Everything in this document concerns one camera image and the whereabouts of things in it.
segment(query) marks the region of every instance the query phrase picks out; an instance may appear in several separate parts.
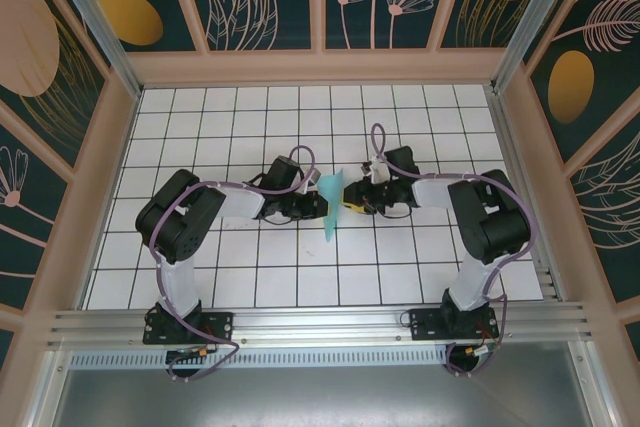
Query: teal plastic object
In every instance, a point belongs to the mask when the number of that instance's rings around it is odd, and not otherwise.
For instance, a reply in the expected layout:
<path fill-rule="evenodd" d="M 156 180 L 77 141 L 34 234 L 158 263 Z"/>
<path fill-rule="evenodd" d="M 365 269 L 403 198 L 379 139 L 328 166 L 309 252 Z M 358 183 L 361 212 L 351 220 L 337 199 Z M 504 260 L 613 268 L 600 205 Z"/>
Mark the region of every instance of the teal plastic object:
<path fill-rule="evenodd" d="M 327 242 L 331 241 L 333 231 L 338 225 L 338 210 L 342 203 L 342 191 L 344 190 L 344 175 L 342 170 L 335 175 L 323 175 L 318 180 L 318 193 L 329 203 L 329 213 L 323 218 L 324 236 Z"/>

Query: white grid mat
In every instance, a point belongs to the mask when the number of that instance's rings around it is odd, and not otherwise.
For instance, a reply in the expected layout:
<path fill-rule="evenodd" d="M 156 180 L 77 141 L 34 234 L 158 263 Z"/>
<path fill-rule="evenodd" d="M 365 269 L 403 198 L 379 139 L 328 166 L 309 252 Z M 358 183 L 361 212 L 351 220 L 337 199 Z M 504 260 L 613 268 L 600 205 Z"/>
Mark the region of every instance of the white grid mat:
<path fill-rule="evenodd" d="M 360 163 L 372 154 L 367 132 L 374 122 L 389 134 L 387 150 L 412 147 L 422 173 L 505 170 L 478 85 L 146 90 L 85 308 L 155 302 L 154 263 L 134 221 L 177 169 L 203 180 L 247 181 L 301 143 L 313 149 L 323 174 L 343 169 L 350 183 L 362 178 Z M 440 302 L 463 255 L 455 219 L 442 209 L 390 220 L 342 208 L 330 243 L 321 220 L 274 226 L 217 219 L 196 255 L 196 280 L 204 307 Z M 493 295 L 542 299 L 527 259 L 505 269 Z"/>

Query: yellow object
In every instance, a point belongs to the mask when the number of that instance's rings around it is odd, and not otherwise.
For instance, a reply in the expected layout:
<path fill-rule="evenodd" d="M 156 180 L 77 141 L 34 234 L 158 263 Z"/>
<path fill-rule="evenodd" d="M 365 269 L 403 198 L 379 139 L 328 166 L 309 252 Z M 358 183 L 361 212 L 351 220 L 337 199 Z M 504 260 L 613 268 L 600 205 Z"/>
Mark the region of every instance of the yellow object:
<path fill-rule="evenodd" d="M 56 19 L 45 0 L 0 0 L 0 85 L 38 96 L 55 79 L 59 60 Z"/>
<path fill-rule="evenodd" d="M 589 103 L 595 74 L 589 57 L 570 50 L 556 61 L 549 79 L 549 110 L 563 124 L 576 120 Z"/>
<path fill-rule="evenodd" d="M 350 204 L 349 202 L 342 202 L 342 205 L 344 205 L 347 209 L 351 209 L 354 212 L 358 212 L 359 214 L 364 214 L 364 206 L 363 205 L 355 205 L 355 204 Z"/>
<path fill-rule="evenodd" d="M 151 45 L 162 37 L 162 19 L 147 0 L 98 0 L 98 4 L 120 40 Z"/>

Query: metal base plate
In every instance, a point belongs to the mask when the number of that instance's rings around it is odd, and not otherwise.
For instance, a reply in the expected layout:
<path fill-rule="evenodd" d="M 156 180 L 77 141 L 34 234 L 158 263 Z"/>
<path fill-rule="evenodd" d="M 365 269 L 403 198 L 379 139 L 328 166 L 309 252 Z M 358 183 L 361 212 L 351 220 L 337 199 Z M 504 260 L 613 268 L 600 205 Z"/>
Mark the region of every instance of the metal base plate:
<path fill-rule="evenodd" d="M 440 308 L 411 309 L 404 317 L 404 322 L 411 325 L 412 340 L 481 340 L 482 330 L 479 328 L 458 330 L 451 332 L 447 329 Z M 493 309 L 484 310 L 482 318 L 478 319 L 480 325 L 494 338 L 499 335 L 498 322 Z"/>
<path fill-rule="evenodd" d="M 195 336 L 186 329 L 167 328 L 167 315 L 151 313 L 147 315 L 147 324 L 142 337 L 145 345 L 185 345 L 204 343 L 203 339 Z M 231 312 L 202 312 L 198 330 L 209 332 L 214 337 L 231 340 L 233 332 L 233 314 Z"/>

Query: gray floor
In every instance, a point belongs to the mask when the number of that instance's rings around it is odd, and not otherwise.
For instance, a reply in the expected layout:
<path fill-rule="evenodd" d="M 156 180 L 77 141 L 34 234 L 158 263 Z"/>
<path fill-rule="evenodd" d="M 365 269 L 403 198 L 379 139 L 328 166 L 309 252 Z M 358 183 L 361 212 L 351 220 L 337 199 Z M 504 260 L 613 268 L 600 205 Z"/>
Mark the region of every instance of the gray floor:
<path fill-rule="evenodd" d="M 55 426 L 391 427 L 591 425 L 566 346 L 506 345 L 471 379 L 440 365 L 70 372 Z"/>

